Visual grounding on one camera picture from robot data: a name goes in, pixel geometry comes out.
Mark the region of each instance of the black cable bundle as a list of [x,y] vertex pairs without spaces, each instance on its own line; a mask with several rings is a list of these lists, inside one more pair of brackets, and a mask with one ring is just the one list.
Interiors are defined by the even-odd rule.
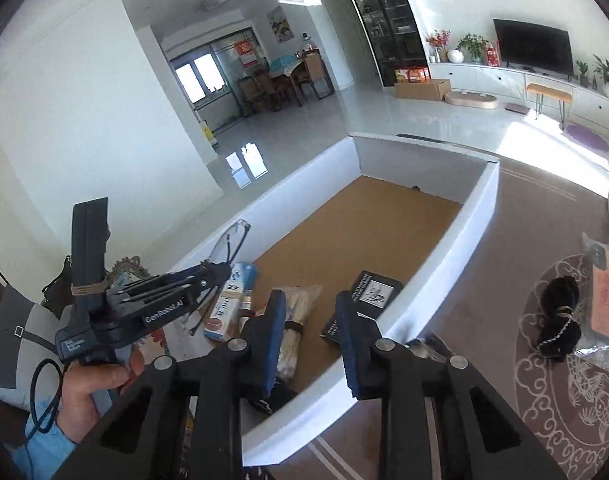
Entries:
[[537,342],[537,351],[555,362],[571,354],[582,335],[580,325],[573,320],[580,290],[573,276],[555,278],[544,289],[540,306],[545,315],[544,326]]

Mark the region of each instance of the black box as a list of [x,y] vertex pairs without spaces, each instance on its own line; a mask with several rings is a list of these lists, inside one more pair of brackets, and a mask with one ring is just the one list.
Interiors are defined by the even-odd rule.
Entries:
[[[358,314],[378,319],[403,288],[404,285],[398,280],[363,270],[355,280],[350,292]],[[331,316],[319,336],[324,338],[327,343],[339,346],[335,314]]]

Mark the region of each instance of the open tray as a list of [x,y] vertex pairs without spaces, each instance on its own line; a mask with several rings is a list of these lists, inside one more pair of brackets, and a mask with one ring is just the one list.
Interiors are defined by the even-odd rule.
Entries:
[[[237,261],[258,266],[256,305],[274,286],[323,285],[291,384],[299,395],[265,420],[251,416],[259,422],[243,436],[244,465],[282,462],[354,404],[339,351],[318,334],[334,310],[335,294],[350,288],[361,270],[406,283],[378,319],[382,334],[404,343],[421,332],[491,220],[498,176],[492,156],[355,134],[271,188],[174,267],[205,259],[222,232],[242,218],[252,229]],[[165,332],[179,360],[212,348],[177,321]]]

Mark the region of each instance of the ceiling light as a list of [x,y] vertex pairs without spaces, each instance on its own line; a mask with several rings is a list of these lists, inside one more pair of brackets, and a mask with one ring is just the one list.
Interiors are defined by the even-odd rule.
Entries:
[[202,2],[202,10],[204,12],[208,12],[209,10],[217,9],[220,6],[223,6],[226,2],[231,0],[205,0]]

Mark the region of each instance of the purple mat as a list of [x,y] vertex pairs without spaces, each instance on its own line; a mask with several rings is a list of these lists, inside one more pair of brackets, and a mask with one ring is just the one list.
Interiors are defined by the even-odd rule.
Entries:
[[579,124],[569,124],[567,127],[567,133],[586,148],[597,150],[598,152],[609,151],[609,145],[607,142],[591,128],[580,126]]

